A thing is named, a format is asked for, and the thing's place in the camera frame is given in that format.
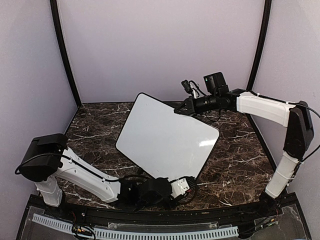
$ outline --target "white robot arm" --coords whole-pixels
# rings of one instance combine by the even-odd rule
[[[314,137],[307,103],[285,102],[243,89],[229,91],[221,72],[205,76],[204,81],[211,95],[197,99],[191,96],[174,110],[175,113],[193,116],[211,110],[229,110],[268,119],[287,128],[282,158],[260,196],[260,201],[271,205],[294,178]],[[186,80],[182,85],[188,92]]]
[[[151,179],[141,175],[128,175],[120,179],[110,176],[76,155],[67,147],[67,140],[59,133],[34,138],[22,164],[15,171],[35,182],[49,206],[58,207],[63,198],[56,177],[87,190],[103,202],[135,209],[162,201],[173,204],[171,200],[181,199],[190,188],[195,187],[193,177],[168,182],[166,178]],[[136,184],[136,180],[129,178],[142,178],[144,181]]]

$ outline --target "white board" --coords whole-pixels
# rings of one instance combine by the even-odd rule
[[[219,130],[140,93],[115,147],[154,178],[198,177]]]

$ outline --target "light purple wall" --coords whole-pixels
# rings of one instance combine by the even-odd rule
[[[16,238],[32,182],[14,175],[32,138],[64,132],[76,105],[48,0],[0,1],[0,239]]]
[[[304,100],[320,112],[320,2],[273,1],[265,47],[254,90],[287,101]],[[320,121],[312,115],[315,137],[310,150],[320,144]],[[255,118],[276,162],[286,130]],[[296,192],[313,239],[320,239],[320,152],[300,168],[288,188]]]
[[[186,98],[184,79],[223,72],[245,88],[263,0],[58,0],[65,42],[84,103]]]

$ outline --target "black frame edge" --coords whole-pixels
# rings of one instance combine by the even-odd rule
[[[259,40],[258,40],[258,44],[256,46],[256,51],[255,51],[255,56],[254,56],[254,60],[253,60],[253,64],[252,64],[252,69],[251,69],[249,81],[246,86],[247,91],[251,91],[254,87],[254,84],[255,84],[262,52],[264,50],[266,35],[267,35],[268,23],[269,23],[270,12],[271,12],[271,3],[272,3],[272,0],[265,0],[265,2],[264,2],[264,9],[263,9],[263,16],[262,16]]]
[[[258,140],[259,140],[259,142],[260,142],[260,144],[261,144],[261,146],[263,148],[263,150],[264,150],[264,153],[265,153],[266,157],[269,159],[269,162],[270,162],[270,165],[271,165],[273,171],[276,171],[276,169],[277,169],[276,162],[275,162],[274,158],[272,157],[272,154],[271,154],[271,152],[270,152],[270,150],[269,150],[269,148],[268,148],[268,146],[267,146],[267,144],[266,144],[266,142],[264,140],[264,137],[262,136],[259,128],[257,127],[254,119],[252,118],[252,116],[250,114],[246,114],[246,117],[248,118],[248,120],[249,120],[249,122],[250,122],[250,124],[251,124],[251,126],[252,126],[252,128],[253,128],[253,130],[254,130],[254,132],[255,132],[255,134],[256,134],[256,136],[257,136],[257,138],[258,138]]]
[[[79,109],[80,109],[80,106],[76,109],[76,111],[75,111],[75,113],[74,113],[74,115],[73,115],[73,117],[72,117],[69,125],[67,126],[67,128],[66,128],[65,131],[64,131],[64,135],[67,135],[67,132],[69,131],[71,124],[73,123],[75,117],[77,116],[77,114],[78,114],[78,112],[79,112]]]
[[[100,207],[90,207],[90,206],[81,206],[73,203],[65,203],[67,209],[72,210],[76,214],[81,214],[82,212],[86,212],[86,216],[84,218],[84,224],[89,226],[91,225],[99,225],[99,226],[107,226],[109,222],[111,223],[124,223],[124,224],[137,224],[137,225],[176,225],[177,223],[185,225],[185,224],[196,224],[196,223],[209,223],[209,222],[219,222],[222,225],[232,224],[233,226],[241,226],[246,225],[248,223],[253,223],[253,221],[261,216],[251,216],[251,217],[243,217],[243,216],[235,216],[234,214],[237,211],[243,211],[246,208],[255,208],[257,206],[257,202],[246,203],[237,206],[228,206],[222,208],[211,208],[211,209],[202,209],[202,210],[189,210],[189,211],[139,211],[139,212],[128,212],[117,209],[108,209],[108,208],[100,208]],[[307,222],[305,220],[305,216],[301,209],[299,200],[296,194],[289,193],[281,200],[281,207],[290,206],[295,204],[300,219],[302,221],[302,225],[304,227],[305,235],[308,237],[308,240],[311,240],[311,235],[309,228],[307,226]],[[40,196],[36,196],[31,194],[30,198],[27,202],[26,208],[24,210],[23,217],[21,219],[18,235],[16,240],[20,240],[25,221],[29,212],[29,208],[37,207],[45,210],[45,214],[55,216],[59,216],[62,208],[57,207],[53,209],[52,213],[48,212],[46,204],[43,201],[43,198]]]
[[[57,0],[50,0],[50,5],[51,5],[51,13],[52,13],[52,19],[53,19],[53,24],[54,24],[54,29],[55,29],[55,35],[56,35],[56,39],[57,39],[57,42],[59,45],[64,70],[65,70],[66,76],[68,78],[68,82],[69,82],[69,85],[70,85],[70,88],[72,91],[74,101],[75,101],[77,107],[79,108],[82,105],[82,103],[81,103],[81,99],[80,99],[80,96],[79,96],[79,93],[77,90],[74,76],[72,74],[72,70],[71,70],[71,66],[70,66],[70,62],[69,62],[69,58],[68,58],[68,54],[67,54],[64,36],[62,33],[62,28],[61,28]]]

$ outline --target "brown marble table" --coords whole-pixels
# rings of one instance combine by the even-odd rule
[[[139,168],[115,148],[133,103],[83,104],[67,131],[68,146],[85,161],[116,177],[136,174]],[[196,198],[176,210],[201,210],[252,203],[273,174],[272,167],[247,117],[222,112],[197,116],[220,130],[220,139],[197,179]],[[98,197],[65,180],[58,180],[66,201],[85,206],[112,208]]]

